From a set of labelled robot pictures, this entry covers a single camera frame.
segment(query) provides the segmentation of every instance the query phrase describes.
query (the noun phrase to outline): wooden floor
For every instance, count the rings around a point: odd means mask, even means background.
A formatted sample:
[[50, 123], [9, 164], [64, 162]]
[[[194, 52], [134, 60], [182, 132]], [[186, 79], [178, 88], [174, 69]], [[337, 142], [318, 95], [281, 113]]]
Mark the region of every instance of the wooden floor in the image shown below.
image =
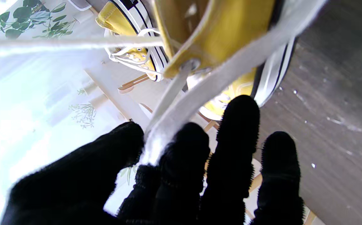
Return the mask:
[[[89, 2], [100, 10], [106, 0]], [[327, 225], [362, 225], [362, 0], [327, 4], [281, 87], [261, 109], [260, 141], [287, 131], [306, 205]]]

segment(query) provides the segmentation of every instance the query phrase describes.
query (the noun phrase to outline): shoelace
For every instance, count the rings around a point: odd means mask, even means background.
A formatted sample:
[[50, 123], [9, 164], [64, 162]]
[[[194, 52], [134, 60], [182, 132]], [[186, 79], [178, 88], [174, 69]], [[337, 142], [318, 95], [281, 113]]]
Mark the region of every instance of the shoelace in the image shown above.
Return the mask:
[[[173, 79], [162, 96], [145, 131], [146, 144], [145, 151], [141, 156], [141, 163], [157, 165], [165, 146], [202, 105], [220, 94], [239, 76], [262, 64], [280, 46], [285, 45], [300, 34], [313, 21], [326, 1], [290, 0], [289, 3], [293, 4], [293, 7], [275, 27], [258, 40], [240, 49], [222, 65], [211, 71], [205, 79], [188, 91], [178, 102], [171, 105], [186, 83], [188, 75], [198, 68], [200, 63], [196, 59], [185, 62], [180, 68], [179, 74]], [[0, 57], [10, 54], [74, 49], [154, 46], [163, 46], [160, 37], [123, 36], [79, 40], [0, 40]]]
[[[160, 32], [155, 29], [155, 28], [146, 28], [141, 30], [138, 33], [138, 36], [144, 36], [145, 34], [149, 33], [149, 32], [154, 32], [156, 34], [160, 34]], [[147, 68], [143, 68], [140, 67], [138, 65], [143, 65], [145, 63], [147, 63], [150, 60], [150, 53], [151, 53], [151, 49], [148, 48], [147, 54], [145, 56], [145, 60], [144, 61], [139, 61], [139, 60], [134, 60], [131, 56], [133, 56], [132, 54], [128, 54], [128, 51], [131, 50], [133, 47], [125, 47], [123, 49], [121, 49], [118, 52], [114, 52], [111, 53], [110, 59], [114, 62], [119, 62], [127, 67], [133, 68], [135, 70], [139, 70], [141, 72], [144, 73], [149, 73], [149, 74], [154, 74], [154, 75], [161, 75], [161, 73], [154, 71], [154, 70], [149, 70]]]
[[196, 68], [194, 64], [198, 63], [194, 60], [186, 62], [166, 90], [157, 107], [160, 110], [155, 110], [153, 119], [145, 131], [146, 143], [141, 163], [157, 165], [167, 143], [202, 105], [300, 34], [313, 21], [325, 2], [326, 0], [291, 0], [293, 7], [275, 27], [215, 68], [204, 80], [169, 107], [182, 88], [182, 85], [177, 83], [185, 84], [187, 75]]

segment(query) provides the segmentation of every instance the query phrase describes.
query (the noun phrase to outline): gloved hand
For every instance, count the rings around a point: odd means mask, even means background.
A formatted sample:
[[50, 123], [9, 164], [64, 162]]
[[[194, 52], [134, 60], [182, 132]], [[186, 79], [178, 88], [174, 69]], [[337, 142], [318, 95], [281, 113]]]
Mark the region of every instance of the gloved hand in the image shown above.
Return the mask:
[[[11, 190], [2, 224], [242, 224], [252, 181], [259, 108], [248, 96], [232, 100], [217, 134], [203, 188], [209, 137], [186, 124], [166, 147], [158, 166], [139, 166], [133, 191], [117, 217], [103, 210], [117, 173], [135, 165], [143, 131], [124, 123], [34, 174]], [[251, 224], [302, 224], [300, 169], [294, 141], [268, 137], [262, 151], [263, 183]]]

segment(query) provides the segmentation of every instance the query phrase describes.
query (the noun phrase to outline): yellow canvas shoe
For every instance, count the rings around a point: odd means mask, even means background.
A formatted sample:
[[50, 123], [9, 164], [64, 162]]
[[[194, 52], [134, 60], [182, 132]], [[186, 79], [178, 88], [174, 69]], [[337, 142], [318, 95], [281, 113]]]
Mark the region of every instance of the yellow canvas shoe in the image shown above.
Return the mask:
[[[152, 27], [150, 16], [142, 2], [134, 0], [110, 0], [100, 11], [96, 22], [105, 28], [105, 37], [111, 35], [145, 35], [158, 33]], [[167, 58], [161, 47], [105, 48], [112, 61], [145, 72], [153, 81], [161, 81], [161, 72]]]
[[[165, 52], [171, 59], [163, 72], [164, 77], [173, 78], [181, 65], [195, 60], [198, 67], [187, 79], [188, 88], [193, 88], [243, 46], [264, 35], [288, 11], [287, 2], [156, 0], [154, 10], [158, 28]], [[241, 94], [254, 97], [262, 106], [285, 75], [293, 45], [294, 39], [265, 64], [242, 75], [222, 94], [201, 107], [200, 112], [212, 120], [221, 120], [227, 104]]]

